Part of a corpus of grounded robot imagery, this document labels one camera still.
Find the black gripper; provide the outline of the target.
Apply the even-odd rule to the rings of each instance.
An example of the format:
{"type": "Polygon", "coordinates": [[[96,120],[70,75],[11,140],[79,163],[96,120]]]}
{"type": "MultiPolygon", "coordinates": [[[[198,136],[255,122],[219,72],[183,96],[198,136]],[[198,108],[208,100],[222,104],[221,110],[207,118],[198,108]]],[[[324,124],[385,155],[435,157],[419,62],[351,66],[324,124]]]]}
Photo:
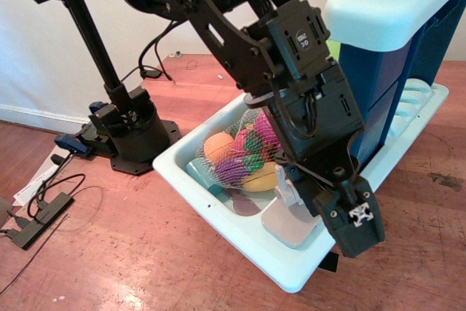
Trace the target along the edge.
{"type": "Polygon", "coordinates": [[[355,258],[385,241],[378,202],[350,156],[364,121],[341,66],[329,60],[317,76],[282,89],[277,79],[270,85],[266,114],[286,162],[334,187],[313,204],[343,255],[355,258]]]}

